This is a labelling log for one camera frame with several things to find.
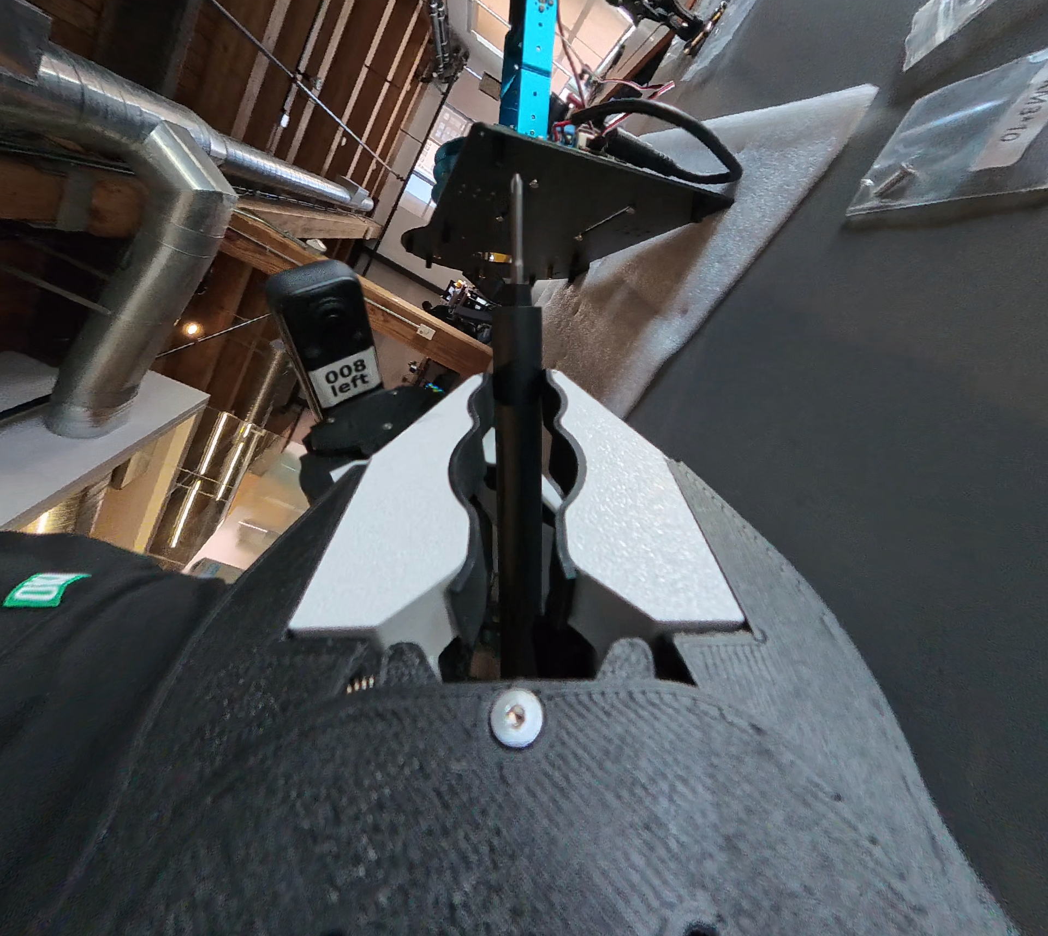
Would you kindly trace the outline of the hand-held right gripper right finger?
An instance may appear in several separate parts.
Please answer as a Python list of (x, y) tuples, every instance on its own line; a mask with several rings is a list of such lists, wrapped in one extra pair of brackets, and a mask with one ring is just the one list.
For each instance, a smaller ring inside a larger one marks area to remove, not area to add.
[(566, 374), (553, 436), (575, 458), (556, 510), (568, 625), (596, 652), (626, 638), (736, 631), (745, 616), (668, 458)]

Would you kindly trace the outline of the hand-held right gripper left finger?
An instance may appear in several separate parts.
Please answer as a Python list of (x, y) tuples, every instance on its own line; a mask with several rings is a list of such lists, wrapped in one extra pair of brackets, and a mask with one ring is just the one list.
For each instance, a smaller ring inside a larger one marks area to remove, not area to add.
[(371, 458), (291, 615), (296, 636), (415, 643), (437, 658), (478, 640), (492, 580), (479, 510), (492, 376), (475, 375)]

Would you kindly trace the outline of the black pen-shaped screwdriver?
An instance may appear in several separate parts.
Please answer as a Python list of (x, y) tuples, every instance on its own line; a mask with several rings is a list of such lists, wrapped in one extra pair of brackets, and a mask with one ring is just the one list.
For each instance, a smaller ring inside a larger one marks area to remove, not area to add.
[(542, 612), (542, 312), (524, 263), (524, 183), (509, 184), (508, 301), (492, 319), (499, 626), (504, 679), (537, 673), (533, 628)]

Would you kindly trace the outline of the blue toy robot arm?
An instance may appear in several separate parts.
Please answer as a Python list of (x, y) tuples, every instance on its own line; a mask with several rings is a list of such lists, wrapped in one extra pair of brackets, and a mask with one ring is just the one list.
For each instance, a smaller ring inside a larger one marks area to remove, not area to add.
[[(708, 20), (680, 0), (604, 0), (662, 25), (694, 55), (725, 10)], [(435, 206), (403, 232), (403, 251), (492, 285), (507, 303), (511, 269), (509, 184), (524, 183), (524, 263), (536, 279), (573, 280), (593, 261), (733, 204), (720, 187), (742, 168), (701, 121), (645, 86), (596, 102), (574, 70), (575, 95), (551, 119), (559, 0), (508, 0), (500, 114), (436, 152)]]

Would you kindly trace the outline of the dark grey desk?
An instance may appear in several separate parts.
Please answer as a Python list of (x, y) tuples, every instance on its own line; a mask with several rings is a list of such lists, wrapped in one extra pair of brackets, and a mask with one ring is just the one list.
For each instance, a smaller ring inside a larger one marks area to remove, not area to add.
[(847, 148), (629, 420), (818, 591), (995, 898), (1046, 934), (1046, 202), (845, 210), (917, 99), (1046, 47), (1046, 12), (902, 71), (926, 0), (758, 0), (700, 117), (870, 82)]

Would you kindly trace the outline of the white foam sheet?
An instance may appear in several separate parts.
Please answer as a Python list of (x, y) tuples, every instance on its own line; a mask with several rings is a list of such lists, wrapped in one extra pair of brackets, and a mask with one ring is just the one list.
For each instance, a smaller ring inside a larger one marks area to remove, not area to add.
[(625, 417), (794, 214), (859, 127), (878, 88), (709, 119), (739, 159), (734, 204), (595, 261), (573, 283), (549, 282), (543, 357)]

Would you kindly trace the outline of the group of small parts bags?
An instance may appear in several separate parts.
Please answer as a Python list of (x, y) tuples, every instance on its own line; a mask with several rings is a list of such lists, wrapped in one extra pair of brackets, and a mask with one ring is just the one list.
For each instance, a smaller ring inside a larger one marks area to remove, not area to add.
[(720, 38), (711, 112), (878, 87), (885, 146), (855, 219), (1046, 198), (1046, 0), (749, 0)]

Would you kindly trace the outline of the silver air duct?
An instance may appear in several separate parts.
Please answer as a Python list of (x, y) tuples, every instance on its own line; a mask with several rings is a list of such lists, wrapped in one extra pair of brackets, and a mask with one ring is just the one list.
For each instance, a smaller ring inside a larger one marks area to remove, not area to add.
[(1, 0), (2, 130), (68, 139), (121, 157), (145, 186), (141, 223), (59, 368), (43, 421), (90, 439), (124, 425), (163, 339), (219, 252), (239, 178), (343, 209), (367, 191), (331, 181), (231, 139), (181, 104), (56, 46), (50, 17)]

